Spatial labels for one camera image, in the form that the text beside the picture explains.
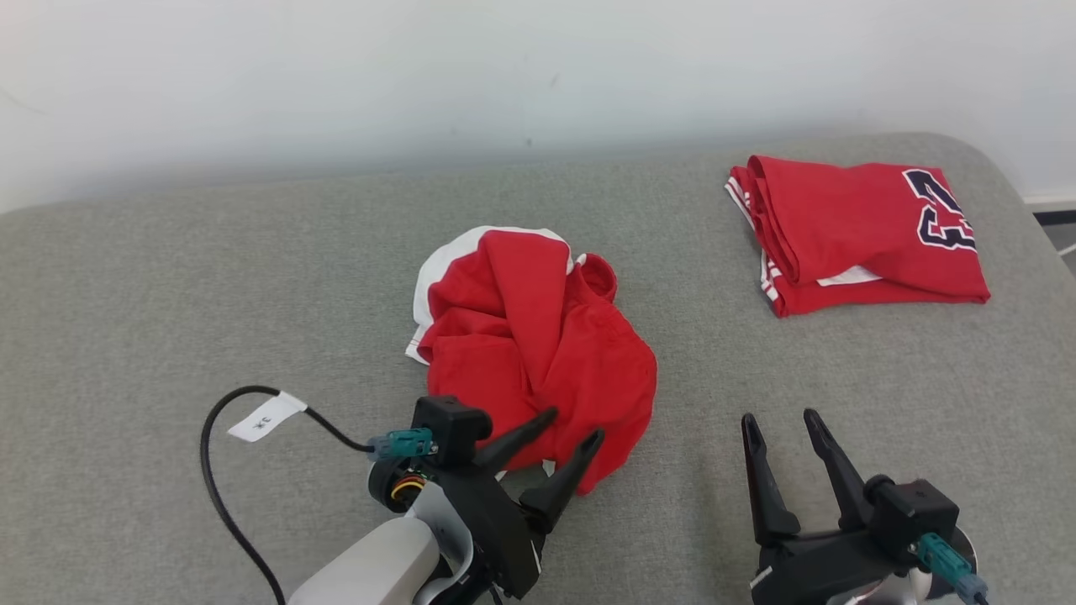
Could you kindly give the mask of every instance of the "baseboard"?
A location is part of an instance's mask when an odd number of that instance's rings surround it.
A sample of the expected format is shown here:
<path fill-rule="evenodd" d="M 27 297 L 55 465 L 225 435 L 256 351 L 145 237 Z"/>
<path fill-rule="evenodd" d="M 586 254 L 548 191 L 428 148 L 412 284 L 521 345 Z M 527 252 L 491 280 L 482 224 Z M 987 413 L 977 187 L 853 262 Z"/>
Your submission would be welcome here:
<path fill-rule="evenodd" d="M 1067 194 L 1023 196 L 1023 202 L 1035 214 L 1040 212 L 1067 212 L 1076 210 L 1076 192 Z"/>

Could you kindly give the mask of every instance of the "teal connector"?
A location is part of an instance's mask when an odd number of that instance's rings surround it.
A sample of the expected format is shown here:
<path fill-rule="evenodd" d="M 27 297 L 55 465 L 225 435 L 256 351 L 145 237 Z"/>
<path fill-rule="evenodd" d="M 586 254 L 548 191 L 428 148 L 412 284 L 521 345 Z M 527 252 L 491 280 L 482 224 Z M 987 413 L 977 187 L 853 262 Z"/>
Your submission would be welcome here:
<path fill-rule="evenodd" d="M 372 461 L 437 453 L 437 444 L 429 428 L 390 431 L 373 437 L 367 445 L 373 447 L 373 451 L 367 454 Z"/>
<path fill-rule="evenodd" d="M 987 582 L 972 573 L 972 564 L 953 550 L 942 536 L 930 533 L 919 538 L 916 550 L 919 560 L 932 574 L 942 576 L 967 605 L 989 605 Z"/>

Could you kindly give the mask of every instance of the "gray fabric surface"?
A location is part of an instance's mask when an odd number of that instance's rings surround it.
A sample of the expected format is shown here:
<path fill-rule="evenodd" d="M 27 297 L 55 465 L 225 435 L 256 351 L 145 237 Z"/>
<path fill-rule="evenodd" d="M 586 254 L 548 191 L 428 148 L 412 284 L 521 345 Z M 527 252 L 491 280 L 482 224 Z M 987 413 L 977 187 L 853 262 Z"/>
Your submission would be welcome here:
<path fill-rule="evenodd" d="M 940 166 L 993 299 L 777 320 L 722 191 L 752 152 Z M 481 224 L 548 227 L 605 256 L 661 368 L 649 432 L 568 508 L 526 603 L 749 603 L 738 421 L 759 418 L 805 530 L 827 529 L 837 507 L 807 406 L 864 477 L 923 476 L 961 505 L 991 602 L 1071 601 L 1076 280 L 985 156 L 898 135 L 0 216 L 0 602 L 271 602 L 203 491 L 204 414 L 268 383 L 354 436 L 406 425 L 425 378 L 404 356 L 417 269 Z M 224 414 L 212 451 L 289 594 L 390 515 L 366 495 L 365 459 L 309 419 L 255 445 L 226 438 L 259 400 Z"/>

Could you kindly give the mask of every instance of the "yellow wire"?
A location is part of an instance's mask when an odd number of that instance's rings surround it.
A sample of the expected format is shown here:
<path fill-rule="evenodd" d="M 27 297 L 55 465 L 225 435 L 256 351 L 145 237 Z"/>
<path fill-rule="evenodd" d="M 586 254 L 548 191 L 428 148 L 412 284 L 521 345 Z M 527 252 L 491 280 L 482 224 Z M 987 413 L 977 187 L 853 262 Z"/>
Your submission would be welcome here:
<path fill-rule="evenodd" d="M 417 481 L 405 481 L 393 488 L 393 492 L 392 494 L 390 494 L 388 497 L 391 497 L 392 500 L 396 500 L 396 494 L 398 494 L 401 489 L 407 487 L 419 488 L 421 490 L 424 486 Z"/>

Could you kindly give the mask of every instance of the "red cloth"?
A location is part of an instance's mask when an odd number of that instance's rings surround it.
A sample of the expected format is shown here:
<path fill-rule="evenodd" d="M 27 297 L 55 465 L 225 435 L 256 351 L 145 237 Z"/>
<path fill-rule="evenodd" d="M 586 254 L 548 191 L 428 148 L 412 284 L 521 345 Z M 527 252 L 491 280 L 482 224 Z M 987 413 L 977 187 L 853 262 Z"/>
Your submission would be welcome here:
<path fill-rule="evenodd" d="M 725 188 L 779 316 L 845 304 L 986 302 L 975 233 L 937 168 L 752 156 Z"/>
<path fill-rule="evenodd" d="M 619 468 L 650 423 L 657 364 L 613 306 L 617 277 L 600 256 L 572 263 L 552 231 L 478 227 L 420 271 L 419 330 L 408 355 L 429 364 L 429 393 L 493 419 L 496 438 L 555 406 L 554 425 L 509 469 L 564 464 L 595 428 L 605 442 L 580 483 Z"/>

